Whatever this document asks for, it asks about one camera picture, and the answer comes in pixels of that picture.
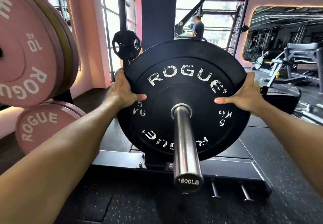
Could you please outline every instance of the man in background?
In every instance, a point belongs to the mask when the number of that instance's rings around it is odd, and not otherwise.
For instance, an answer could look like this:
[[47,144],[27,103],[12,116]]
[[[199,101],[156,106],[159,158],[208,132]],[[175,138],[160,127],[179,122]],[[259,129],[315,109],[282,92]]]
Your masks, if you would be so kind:
[[201,15],[197,13],[194,16],[194,26],[191,37],[203,37],[204,34],[204,24],[201,22]]

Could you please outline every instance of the yellow weight plate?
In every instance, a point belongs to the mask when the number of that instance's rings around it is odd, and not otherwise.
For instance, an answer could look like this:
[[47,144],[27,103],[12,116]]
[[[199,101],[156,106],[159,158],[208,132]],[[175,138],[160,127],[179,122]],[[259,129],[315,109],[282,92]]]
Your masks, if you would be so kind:
[[64,71],[64,77],[61,86],[59,87],[59,90],[56,95],[60,95],[64,93],[68,88],[71,81],[71,77],[73,75],[73,53],[71,50],[71,46],[68,42],[68,38],[66,36],[66,33],[59,22],[59,20],[56,18],[54,13],[49,9],[49,7],[42,1],[42,0],[33,0],[38,7],[43,11],[43,13],[46,15],[50,23],[52,24],[59,42],[61,44],[62,50],[63,50],[63,56],[64,56],[64,62],[65,62],[65,71]]

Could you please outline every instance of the black speckled floor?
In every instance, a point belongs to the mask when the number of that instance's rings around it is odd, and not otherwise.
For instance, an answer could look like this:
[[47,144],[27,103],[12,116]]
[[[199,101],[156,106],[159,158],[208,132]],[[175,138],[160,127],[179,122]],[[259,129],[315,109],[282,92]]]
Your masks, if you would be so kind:
[[[256,72],[256,79],[265,76]],[[317,87],[304,86],[301,89],[302,101],[322,103]],[[90,112],[102,103],[107,92],[92,89],[74,102],[85,112]],[[239,187],[220,181],[216,182],[220,199],[212,198],[209,182],[200,192],[184,195],[175,189],[169,177],[92,165],[55,223],[321,224],[322,198],[302,177],[266,124],[251,116],[239,139],[219,156],[235,157],[237,152],[244,158],[252,156],[273,185],[269,199],[252,196],[255,202],[244,202]],[[103,141],[102,150],[140,153],[122,133],[117,119],[111,123]],[[0,140],[0,174],[22,157],[14,134]]]

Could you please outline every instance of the person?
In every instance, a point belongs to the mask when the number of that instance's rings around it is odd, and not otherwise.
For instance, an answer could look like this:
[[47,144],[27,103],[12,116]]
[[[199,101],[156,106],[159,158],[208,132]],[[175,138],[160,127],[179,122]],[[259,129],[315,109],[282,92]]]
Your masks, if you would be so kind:
[[[216,98],[215,103],[234,103],[263,119],[323,196],[323,127],[270,105],[254,78],[255,73],[249,72],[235,95]],[[99,108],[57,132],[0,176],[0,223],[53,223],[96,157],[115,114],[146,98],[133,94],[123,71],[117,71],[107,100]]]
[[204,24],[201,22],[201,15],[200,13],[197,13],[194,16],[194,26],[193,26],[193,32],[191,34],[191,37],[203,37],[204,34]]

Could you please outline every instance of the metal peg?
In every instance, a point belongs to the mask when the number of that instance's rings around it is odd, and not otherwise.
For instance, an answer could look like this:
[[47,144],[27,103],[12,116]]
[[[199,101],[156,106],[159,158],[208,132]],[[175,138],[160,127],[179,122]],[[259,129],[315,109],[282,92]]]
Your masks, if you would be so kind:
[[245,189],[243,184],[241,184],[241,188],[242,188],[242,191],[243,191],[243,194],[244,194],[244,197],[245,197],[244,201],[253,201],[253,199],[250,198],[250,196],[249,196],[249,194],[248,194],[248,192]]
[[218,191],[216,190],[216,186],[214,184],[214,181],[211,182],[212,183],[212,189],[213,189],[213,196],[212,198],[221,198],[218,194]]

